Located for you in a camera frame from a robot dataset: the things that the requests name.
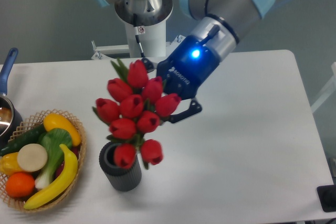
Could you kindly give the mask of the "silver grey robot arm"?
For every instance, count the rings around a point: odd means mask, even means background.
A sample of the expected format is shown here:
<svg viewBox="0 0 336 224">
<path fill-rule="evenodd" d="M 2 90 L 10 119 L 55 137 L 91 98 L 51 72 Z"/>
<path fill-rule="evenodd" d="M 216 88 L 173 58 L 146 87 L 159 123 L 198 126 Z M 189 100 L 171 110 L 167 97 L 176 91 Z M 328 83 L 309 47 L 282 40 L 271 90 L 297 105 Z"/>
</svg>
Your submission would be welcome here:
<svg viewBox="0 0 336 224">
<path fill-rule="evenodd" d="M 275 0 L 180 0 L 180 9 L 198 21 L 186 37 L 168 46 L 166 20 L 172 0 L 97 0 L 113 5 L 124 23 L 128 50 L 141 58 L 148 72 L 155 71 L 165 83 L 164 92 L 190 100 L 190 107 L 162 121 L 177 123 L 201 112 L 198 88 L 235 49 L 251 28 L 273 6 Z"/>
</svg>

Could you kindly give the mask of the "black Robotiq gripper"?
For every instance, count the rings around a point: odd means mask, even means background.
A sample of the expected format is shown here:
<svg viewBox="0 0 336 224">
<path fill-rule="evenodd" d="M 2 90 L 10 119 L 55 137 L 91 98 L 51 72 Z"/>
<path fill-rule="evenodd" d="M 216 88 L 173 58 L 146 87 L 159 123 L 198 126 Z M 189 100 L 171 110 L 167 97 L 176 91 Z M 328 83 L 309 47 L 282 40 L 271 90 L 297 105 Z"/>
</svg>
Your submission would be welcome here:
<svg viewBox="0 0 336 224">
<path fill-rule="evenodd" d="M 175 124 L 201 113 L 202 106 L 195 97 L 197 90 L 225 56 L 226 43 L 218 36 L 204 44 L 197 37 L 189 35 L 158 64 L 149 58 L 141 58 L 147 73 L 157 70 L 156 75 L 166 82 L 166 94 L 176 93 L 182 100 L 191 99 L 188 109 L 162 119 L 162 124 Z"/>
</svg>

